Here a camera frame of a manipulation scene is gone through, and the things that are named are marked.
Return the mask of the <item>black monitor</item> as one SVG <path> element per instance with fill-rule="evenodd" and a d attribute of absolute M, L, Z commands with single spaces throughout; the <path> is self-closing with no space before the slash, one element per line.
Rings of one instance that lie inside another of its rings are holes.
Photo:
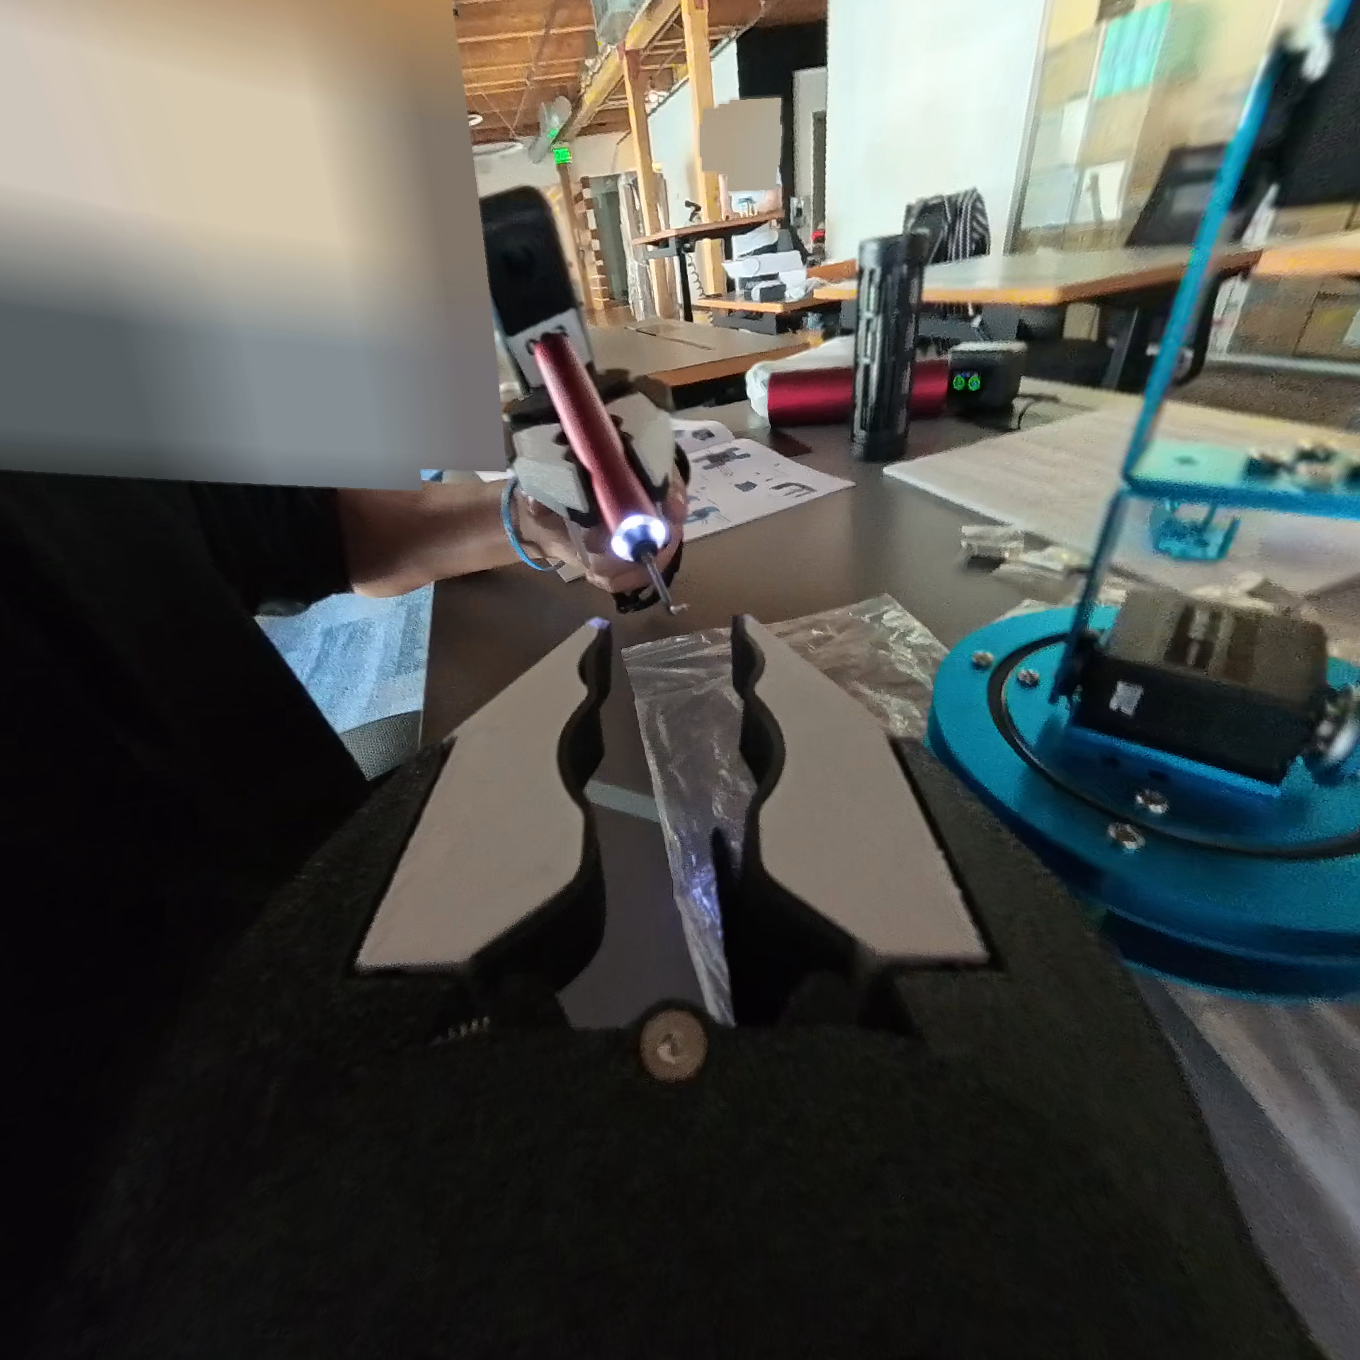
<path fill-rule="evenodd" d="M 1192 244 L 1224 150 L 1227 142 L 1169 148 L 1143 208 L 1131 225 L 1125 246 Z"/>

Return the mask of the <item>wooden standing desk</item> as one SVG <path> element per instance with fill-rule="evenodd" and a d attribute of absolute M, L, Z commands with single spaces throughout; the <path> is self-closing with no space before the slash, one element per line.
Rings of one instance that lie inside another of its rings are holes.
<path fill-rule="evenodd" d="M 732 241 L 738 234 L 751 233 L 764 225 L 784 225 L 782 213 L 754 213 L 741 217 L 723 217 L 720 220 L 698 220 L 682 226 L 661 228 L 629 239 L 633 253 L 645 261 L 674 261 L 674 280 L 681 319 L 693 319 L 693 297 L 688 286 L 688 258 L 704 241 L 717 241 L 722 244 L 722 259 L 732 258 Z"/>

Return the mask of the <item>small blue metal bracket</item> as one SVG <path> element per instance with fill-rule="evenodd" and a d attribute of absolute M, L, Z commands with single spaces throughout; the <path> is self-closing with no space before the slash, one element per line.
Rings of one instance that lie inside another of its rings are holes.
<path fill-rule="evenodd" d="M 1146 543 L 1172 562 L 1219 562 L 1229 556 L 1240 525 L 1219 505 L 1153 500 L 1146 512 Z"/>

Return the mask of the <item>person's black shirt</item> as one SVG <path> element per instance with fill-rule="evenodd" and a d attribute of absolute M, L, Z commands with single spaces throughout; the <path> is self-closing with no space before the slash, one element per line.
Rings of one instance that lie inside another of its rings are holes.
<path fill-rule="evenodd" d="M 329 489 L 2 474 L 2 1033 L 74 1072 L 369 789 L 258 613 L 350 589 Z"/>

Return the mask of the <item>black ribbed cylinder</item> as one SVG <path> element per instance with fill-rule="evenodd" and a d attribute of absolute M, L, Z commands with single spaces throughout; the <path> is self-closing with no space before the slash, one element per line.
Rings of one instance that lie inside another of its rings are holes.
<path fill-rule="evenodd" d="M 850 452 L 866 463 L 903 453 L 931 236 L 924 228 L 858 246 Z"/>

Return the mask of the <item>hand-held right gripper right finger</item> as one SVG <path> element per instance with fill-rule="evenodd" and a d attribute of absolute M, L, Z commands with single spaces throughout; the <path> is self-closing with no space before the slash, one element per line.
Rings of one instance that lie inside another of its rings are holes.
<path fill-rule="evenodd" d="M 729 625 L 738 754 L 753 780 L 727 852 L 736 1023 L 827 994 L 834 1023 L 895 1023 L 908 973 L 974 973 L 992 950 L 900 744 L 753 615 Z"/>

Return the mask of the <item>person's left hand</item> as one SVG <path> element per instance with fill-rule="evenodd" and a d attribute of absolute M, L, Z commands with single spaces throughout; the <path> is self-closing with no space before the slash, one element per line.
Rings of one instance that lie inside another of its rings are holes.
<path fill-rule="evenodd" d="M 629 594 L 655 587 L 647 570 L 611 552 L 611 536 L 603 524 L 580 525 L 552 506 L 513 491 L 513 522 L 519 543 L 533 558 L 566 564 L 604 594 Z"/>

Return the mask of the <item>blue wristband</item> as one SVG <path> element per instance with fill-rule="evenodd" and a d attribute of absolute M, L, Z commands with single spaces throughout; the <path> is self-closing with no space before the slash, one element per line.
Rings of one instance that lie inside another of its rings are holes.
<path fill-rule="evenodd" d="M 540 506 L 511 471 L 501 484 L 499 512 L 501 531 L 522 564 L 536 573 L 557 573 L 565 565 L 552 512 Z"/>

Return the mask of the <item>red electric screwdriver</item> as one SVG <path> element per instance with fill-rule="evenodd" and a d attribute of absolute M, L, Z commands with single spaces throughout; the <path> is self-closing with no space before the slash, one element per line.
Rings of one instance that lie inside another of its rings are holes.
<path fill-rule="evenodd" d="M 610 556 L 639 569 L 670 615 L 687 608 L 670 594 L 658 556 L 670 548 L 666 484 L 650 489 L 629 461 L 621 416 L 603 402 L 566 331 L 545 331 L 529 346 L 566 448 L 590 486 Z"/>

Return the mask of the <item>red cylindrical case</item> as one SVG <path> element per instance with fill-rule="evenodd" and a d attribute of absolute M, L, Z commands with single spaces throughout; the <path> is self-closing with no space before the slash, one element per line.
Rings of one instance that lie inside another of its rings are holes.
<path fill-rule="evenodd" d="M 914 366 L 908 401 L 909 419 L 940 416 L 950 393 L 946 359 Z M 849 424 L 855 414 L 855 370 L 850 366 L 787 366 L 769 375 L 764 420 L 774 428 Z"/>

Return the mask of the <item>clear plastic bag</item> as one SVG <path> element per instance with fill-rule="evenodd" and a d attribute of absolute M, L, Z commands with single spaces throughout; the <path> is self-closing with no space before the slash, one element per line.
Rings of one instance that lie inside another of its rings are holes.
<path fill-rule="evenodd" d="M 794 654 L 858 701 L 894 737 L 924 737 L 946 652 L 891 594 L 769 625 Z M 637 732 L 669 856 L 670 885 L 705 1012 L 732 1021 L 712 866 L 712 832 L 738 848 L 754 791 L 739 756 L 739 697 L 727 625 L 626 648 Z"/>

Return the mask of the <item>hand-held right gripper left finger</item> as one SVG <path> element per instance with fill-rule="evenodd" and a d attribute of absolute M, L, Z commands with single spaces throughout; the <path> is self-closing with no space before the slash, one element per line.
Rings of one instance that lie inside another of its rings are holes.
<path fill-rule="evenodd" d="M 587 798 L 603 758 L 611 624 L 590 618 L 448 737 L 356 952 L 359 976 L 532 978 L 559 992 L 604 930 Z"/>

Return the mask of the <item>black charger with green lights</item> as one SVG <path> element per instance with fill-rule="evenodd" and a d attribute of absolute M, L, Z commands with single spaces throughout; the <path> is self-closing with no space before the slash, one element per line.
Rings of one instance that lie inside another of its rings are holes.
<path fill-rule="evenodd" d="M 1010 410 L 1026 361 L 1026 341 L 954 343 L 946 351 L 946 413 L 953 416 L 992 416 Z"/>

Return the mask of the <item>striped black jacket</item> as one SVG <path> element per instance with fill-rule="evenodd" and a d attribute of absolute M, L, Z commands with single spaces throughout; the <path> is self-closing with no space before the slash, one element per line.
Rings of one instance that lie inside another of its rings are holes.
<path fill-rule="evenodd" d="M 978 187 L 909 202 L 903 233 L 924 236 L 927 264 L 984 258 L 992 248 L 989 215 Z"/>

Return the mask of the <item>printed instruction sheet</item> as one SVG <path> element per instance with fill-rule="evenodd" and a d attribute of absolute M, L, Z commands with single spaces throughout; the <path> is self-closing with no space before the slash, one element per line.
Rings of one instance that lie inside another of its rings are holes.
<path fill-rule="evenodd" d="M 853 483 L 800 463 L 716 419 L 670 419 L 688 461 L 685 541 L 698 541 L 801 502 L 850 489 Z"/>

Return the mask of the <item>person's left forearm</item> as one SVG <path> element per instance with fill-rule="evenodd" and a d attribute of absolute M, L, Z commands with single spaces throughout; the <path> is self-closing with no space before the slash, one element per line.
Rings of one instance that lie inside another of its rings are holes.
<path fill-rule="evenodd" d="M 501 522 L 505 483 L 423 483 L 419 489 L 337 489 L 347 582 L 390 598 L 514 560 Z"/>

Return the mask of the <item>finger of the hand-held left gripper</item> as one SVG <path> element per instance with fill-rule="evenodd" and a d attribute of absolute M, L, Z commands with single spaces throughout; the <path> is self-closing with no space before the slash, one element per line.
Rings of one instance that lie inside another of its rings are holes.
<path fill-rule="evenodd" d="M 616 399 L 616 426 L 645 484 L 669 484 L 677 442 L 670 414 L 645 395 L 627 390 Z"/>
<path fill-rule="evenodd" d="M 550 508 L 592 508 L 592 484 L 555 420 L 513 424 L 509 466 L 532 500 Z"/>

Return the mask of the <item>blue toy robot arm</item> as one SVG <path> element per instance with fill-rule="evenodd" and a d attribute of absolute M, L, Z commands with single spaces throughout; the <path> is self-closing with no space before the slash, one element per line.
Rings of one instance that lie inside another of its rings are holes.
<path fill-rule="evenodd" d="M 1323 625 L 1182 591 L 1097 604 L 1134 505 L 1357 522 L 1357 455 L 1158 433 L 1212 316 L 1229 225 L 1342 135 L 1354 1 L 1276 38 L 1255 76 L 1148 366 L 1077 602 L 980 628 L 940 663 L 931 753 L 1097 914 L 1125 961 L 1255 1000 L 1357 998 L 1357 667 Z"/>

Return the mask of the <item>small clear screw bags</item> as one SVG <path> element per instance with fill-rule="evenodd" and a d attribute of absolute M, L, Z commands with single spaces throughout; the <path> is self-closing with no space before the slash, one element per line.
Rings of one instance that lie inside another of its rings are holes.
<path fill-rule="evenodd" d="M 1018 525 L 976 524 L 962 525 L 960 562 L 969 569 L 989 570 L 1001 577 L 1037 577 L 1063 580 L 1087 570 L 1090 558 L 1058 543 L 1032 545 Z"/>

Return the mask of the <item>wooden background desk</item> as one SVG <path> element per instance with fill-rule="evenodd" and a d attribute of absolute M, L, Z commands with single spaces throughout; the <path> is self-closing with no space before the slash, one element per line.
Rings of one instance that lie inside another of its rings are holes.
<path fill-rule="evenodd" d="M 1133 246 L 933 264 L 924 270 L 920 301 L 976 309 L 1115 305 L 1121 297 L 1175 291 L 1193 256 L 1192 246 Z M 1215 282 L 1251 270 L 1263 278 L 1355 278 L 1357 228 L 1210 246 L 1203 276 Z"/>

